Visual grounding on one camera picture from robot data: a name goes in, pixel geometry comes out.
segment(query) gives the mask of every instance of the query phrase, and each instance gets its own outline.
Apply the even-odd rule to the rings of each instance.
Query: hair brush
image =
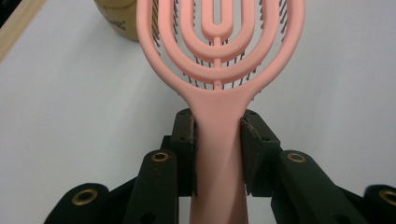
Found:
[[[289,61],[303,23],[304,0],[138,1],[148,62],[198,125],[192,224],[248,223],[240,118]]]

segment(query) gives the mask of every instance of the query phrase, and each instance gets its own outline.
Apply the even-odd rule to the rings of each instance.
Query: wooden edge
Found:
[[[0,63],[43,7],[46,0],[22,0],[0,29]]]

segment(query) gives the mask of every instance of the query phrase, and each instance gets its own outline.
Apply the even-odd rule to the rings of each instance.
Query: white surface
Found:
[[[394,8],[307,0],[296,53],[249,107],[358,194],[396,186]],[[0,64],[0,223],[43,223],[71,188],[135,177],[185,107],[93,1],[47,0]],[[275,223],[268,202],[249,201],[250,223]]]

